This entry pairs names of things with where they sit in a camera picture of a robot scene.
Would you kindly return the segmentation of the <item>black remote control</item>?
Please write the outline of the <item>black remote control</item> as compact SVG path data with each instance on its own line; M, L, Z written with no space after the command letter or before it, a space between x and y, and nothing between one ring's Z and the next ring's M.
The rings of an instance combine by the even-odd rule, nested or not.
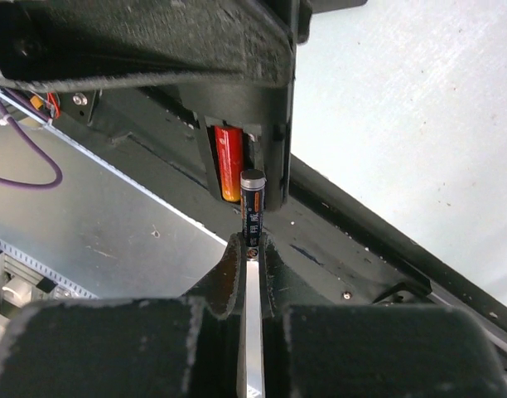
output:
M179 85L202 134L210 190L220 187L215 126L241 128L246 165L264 171L269 211L287 201L299 1L208 1L200 24L205 62L215 70Z

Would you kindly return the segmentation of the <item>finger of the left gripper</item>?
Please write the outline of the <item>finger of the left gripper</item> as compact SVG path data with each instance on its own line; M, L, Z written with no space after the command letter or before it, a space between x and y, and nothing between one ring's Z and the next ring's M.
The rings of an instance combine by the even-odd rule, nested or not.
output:
M312 17L312 3L310 0L300 0L297 18L297 44L307 42L310 35Z
M0 1L0 87L279 88L294 59L292 1Z

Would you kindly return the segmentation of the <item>red orange battery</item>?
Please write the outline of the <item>red orange battery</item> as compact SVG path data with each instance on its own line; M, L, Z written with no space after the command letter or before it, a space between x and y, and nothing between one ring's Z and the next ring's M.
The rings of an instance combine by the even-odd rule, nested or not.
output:
M215 126L221 194L223 199L229 202L240 200L240 173L244 168L242 137L241 129Z

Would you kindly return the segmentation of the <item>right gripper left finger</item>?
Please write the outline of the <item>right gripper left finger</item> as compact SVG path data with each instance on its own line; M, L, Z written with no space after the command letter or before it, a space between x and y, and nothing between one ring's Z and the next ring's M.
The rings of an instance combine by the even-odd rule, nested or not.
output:
M175 298L37 301L0 341L0 397L243 397L246 247Z

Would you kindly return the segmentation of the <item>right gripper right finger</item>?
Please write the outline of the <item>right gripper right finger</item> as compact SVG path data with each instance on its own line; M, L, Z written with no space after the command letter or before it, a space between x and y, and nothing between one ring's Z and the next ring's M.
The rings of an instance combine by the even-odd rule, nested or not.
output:
M334 305L259 242L267 397L507 397L500 359L467 312L431 304Z

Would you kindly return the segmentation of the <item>black battery cover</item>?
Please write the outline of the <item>black battery cover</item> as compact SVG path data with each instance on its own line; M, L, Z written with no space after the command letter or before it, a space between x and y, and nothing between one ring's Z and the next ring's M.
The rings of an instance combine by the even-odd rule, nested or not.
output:
M367 2L367 0L311 0L314 12L331 12L353 7L362 7Z

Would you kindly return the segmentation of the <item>black silver battery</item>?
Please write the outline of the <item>black silver battery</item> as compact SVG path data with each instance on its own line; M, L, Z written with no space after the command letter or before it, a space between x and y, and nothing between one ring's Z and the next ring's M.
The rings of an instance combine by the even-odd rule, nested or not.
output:
M240 174L240 206L242 235L246 246L246 258L258 258L258 247L263 231L264 193L266 177L258 169Z

